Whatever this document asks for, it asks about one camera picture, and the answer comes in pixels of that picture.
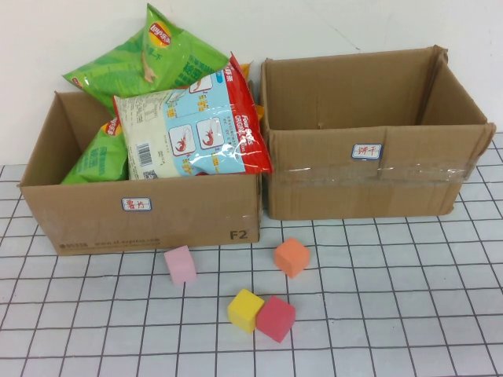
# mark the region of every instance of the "barcode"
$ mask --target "barcode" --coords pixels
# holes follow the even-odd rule
[[[138,158],[140,159],[141,167],[152,165],[152,154],[150,153],[149,143],[136,145],[136,150],[138,152]]]

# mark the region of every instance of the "open cardboard box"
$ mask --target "open cardboard box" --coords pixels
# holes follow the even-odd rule
[[[438,46],[262,66],[272,218],[448,214],[496,130]]]
[[[58,254],[259,240],[260,176],[59,185],[110,119],[85,93],[56,93],[21,181],[28,206]]]

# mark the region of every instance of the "red foam cube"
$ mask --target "red foam cube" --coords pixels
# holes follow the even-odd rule
[[[281,343],[296,321],[296,308],[272,296],[257,315],[257,328]]]

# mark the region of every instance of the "label sticker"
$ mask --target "label sticker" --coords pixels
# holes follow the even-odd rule
[[[123,209],[128,212],[133,210],[152,210],[149,198],[124,198]]]
[[[354,159],[380,159],[382,144],[355,144],[351,157]]]

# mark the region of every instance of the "toy block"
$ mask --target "toy block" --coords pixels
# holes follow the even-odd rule
[[[296,308],[271,296],[257,316],[257,329],[281,343],[296,321]]]
[[[187,246],[165,252],[164,259],[175,285],[189,283],[196,279],[196,266]]]
[[[274,252],[274,263],[293,279],[309,265],[309,249],[289,238]]]
[[[262,305],[264,300],[259,296],[255,296],[247,289],[241,289],[227,307],[230,323],[252,333],[255,330],[255,318]]]

